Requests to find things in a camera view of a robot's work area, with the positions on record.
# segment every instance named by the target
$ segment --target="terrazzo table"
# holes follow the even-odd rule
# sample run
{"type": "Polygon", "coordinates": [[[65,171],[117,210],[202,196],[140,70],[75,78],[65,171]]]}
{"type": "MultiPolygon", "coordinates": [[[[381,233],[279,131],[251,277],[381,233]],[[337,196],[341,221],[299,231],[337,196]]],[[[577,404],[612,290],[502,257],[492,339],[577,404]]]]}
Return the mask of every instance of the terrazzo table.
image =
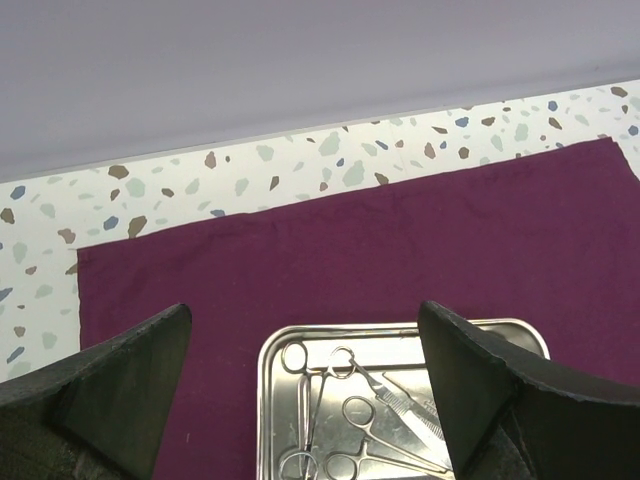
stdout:
{"type": "Polygon", "coordinates": [[[78,350],[79,247],[599,136],[640,176],[639,127],[640,80],[0,184],[0,381],[78,350]]]}

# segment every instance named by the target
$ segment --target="purple cloth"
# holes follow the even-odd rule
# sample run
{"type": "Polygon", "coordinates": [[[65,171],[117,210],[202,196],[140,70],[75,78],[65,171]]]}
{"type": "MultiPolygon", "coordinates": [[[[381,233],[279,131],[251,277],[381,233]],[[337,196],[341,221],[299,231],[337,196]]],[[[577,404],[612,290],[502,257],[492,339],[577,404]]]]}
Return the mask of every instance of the purple cloth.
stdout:
{"type": "Polygon", "coordinates": [[[638,384],[638,187],[604,139],[83,249],[81,343],[192,308],[157,479],[255,478],[256,360],[292,324],[411,321],[433,299],[638,384]]]}

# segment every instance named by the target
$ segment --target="tray rim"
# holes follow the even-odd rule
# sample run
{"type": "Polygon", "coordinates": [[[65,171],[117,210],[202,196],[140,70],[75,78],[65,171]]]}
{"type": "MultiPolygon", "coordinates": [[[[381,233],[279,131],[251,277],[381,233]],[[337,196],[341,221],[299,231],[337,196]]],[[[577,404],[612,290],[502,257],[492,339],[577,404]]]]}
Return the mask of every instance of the tray rim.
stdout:
{"type": "MultiPolygon", "coordinates": [[[[518,325],[528,330],[529,333],[536,339],[536,341],[540,345],[540,349],[542,350],[543,357],[547,360],[551,360],[551,356],[549,354],[549,347],[545,342],[544,338],[538,332],[538,330],[528,322],[524,320],[520,320],[518,318],[491,318],[491,319],[478,319],[478,320],[468,320],[470,323],[483,326],[483,325],[500,325],[500,324],[511,324],[518,325]]],[[[265,357],[268,355],[269,350],[272,345],[276,343],[276,341],[285,335],[290,335],[296,332],[309,332],[309,331],[335,331],[339,333],[340,331],[357,331],[357,330],[408,330],[418,332],[418,324],[416,322],[393,322],[393,323],[343,323],[343,324],[320,324],[320,325],[289,325],[287,327],[280,328],[273,332],[269,337],[264,341],[262,347],[260,347],[260,353],[258,354],[258,385],[257,385],[257,404],[256,404],[256,479],[257,480],[265,480],[262,476],[262,465],[263,465],[263,455],[261,449],[260,440],[262,438],[262,433],[264,430],[263,425],[263,415],[262,415],[262,403],[263,403],[263,385],[264,378],[262,374],[263,365],[265,357]]]]}

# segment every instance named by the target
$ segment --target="scissor handle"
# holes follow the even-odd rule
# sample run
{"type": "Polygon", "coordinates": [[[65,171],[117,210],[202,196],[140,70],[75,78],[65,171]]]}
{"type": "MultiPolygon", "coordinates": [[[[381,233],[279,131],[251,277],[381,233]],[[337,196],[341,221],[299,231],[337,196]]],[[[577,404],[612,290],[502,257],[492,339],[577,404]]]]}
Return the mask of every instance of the scissor handle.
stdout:
{"type": "Polygon", "coordinates": [[[313,468],[313,475],[311,476],[310,480],[317,480],[318,478],[318,462],[316,461],[316,459],[313,457],[313,455],[311,455],[311,453],[305,451],[305,450],[296,450],[294,452],[291,452],[287,455],[285,455],[284,457],[282,457],[280,459],[280,466],[278,468],[278,479],[279,480],[290,480],[291,477],[285,478],[284,476],[284,468],[287,465],[287,463],[289,462],[289,460],[296,458],[296,457],[306,457],[308,458],[311,463],[313,464],[314,468],[313,468]]]}
{"type": "Polygon", "coordinates": [[[373,424],[373,420],[376,417],[376,407],[373,405],[373,403],[371,403],[369,400],[367,400],[364,397],[359,397],[359,396],[353,396],[353,397],[349,397],[347,398],[344,403],[342,404],[342,416],[345,418],[345,420],[353,425],[354,427],[365,431],[366,433],[369,433],[369,427],[371,426],[371,424],[373,424]],[[371,409],[371,416],[369,417],[369,420],[367,420],[364,423],[358,423],[355,420],[353,420],[352,418],[349,417],[349,412],[347,411],[347,407],[349,406],[349,403],[355,401],[355,400],[360,400],[361,402],[366,403],[369,408],[371,409]]]}
{"type": "Polygon", "coordinates": [[[307,350],[307,347],[305,346],[304,343],[302,343],[299,340],[294,340],[293,342],[289,342],[284,346],[284,348],[282,349],[282,352],[280,352],[280,360],[282,363],[282,368],[284,368],[287,373],[294,373],[294,374],[307,373],[307,362],[309,360],[309,350],[307,350]],[[304,353],[304,362],[299,368],[290,368],[289,366],[287,366],[287,351],[294,346],[300,347],[304,353]]]}
{"type": "Polygon", "coordinates": [[[351,478],[349,480],[357,480],[358,475],[360,474],[360,458],[354,457],[353,455],[350,455],[348,453],[332,453],[327,458],[325,458],[323,466],[324,473],[327,474],[327,478],[329,478],[329,480],[339,480],[338,478],[333,476],[329,465],[333,460],[336,460],[338,458],[344,458],[348,460],[351,465],[353,465],[353,474],[351,475],[351,478]]]}
{"type": "Polygon", "coordinates": [[[354,360],[356,358],[355,353],[353,353],[353,350],[351,350],[349,347],[338,347],[336,348],[333,352],[331,352],[331,355],[329,355],[329,362],[328,362],[328,366],[327,366],[327,373],[329,375],[331,375],[334,378],[338,378],[340,380],[344,380],[345,378],[349,378],[351,375],[353,375],[356,371],[356,367],[355,365],[353,365],[353,363],[351,362],[351,360],[354,360]],[[333,365],[331,363],[331,360],[339,353],[339,352],[347,352],[349,354],[349,365],[350,368],[346,373],[338,373],[334,370],[333,365]]]}

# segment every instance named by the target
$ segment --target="blue speckle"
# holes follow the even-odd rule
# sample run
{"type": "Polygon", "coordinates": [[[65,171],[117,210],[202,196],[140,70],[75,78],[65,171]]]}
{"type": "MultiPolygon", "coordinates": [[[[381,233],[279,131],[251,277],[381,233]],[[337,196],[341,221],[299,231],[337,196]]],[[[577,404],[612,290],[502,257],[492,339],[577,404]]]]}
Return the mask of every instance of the blue speckle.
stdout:
{"type": "Polygon", "coordinates": [[[118,217],[109,217],[104,221],[102,226],[104,227],[105,230],[111,230],[112,228],[116,228],[116,225],[118,225],[118,222],[119,222],[118,217]]]}
{"type": "Polygon", "coordinates": [[[11,292],[13,292],[13,288],[11,287],[0,290],[0,302],[7,298],[11,292]]]}
{"type": "Polygon", "coordinates": [[[13,198],[14,200],[19,199],[21,196],[24,195],[24,192],[27,190],[27,188],[24,185],[18,185],[16,188],[13,189],[13,192],[11,192],[11,198],[13,198]]]}
{"type": "Polygon", "coordinates": [[[9,358],[7,358],[7,363],[11,363],[13,362],[16,358],[18,358],[20,355],[22,355],[24,353],[24,347],[18,347],[16,348],[13,353],[11,355],[9,355],[9,358]]]}

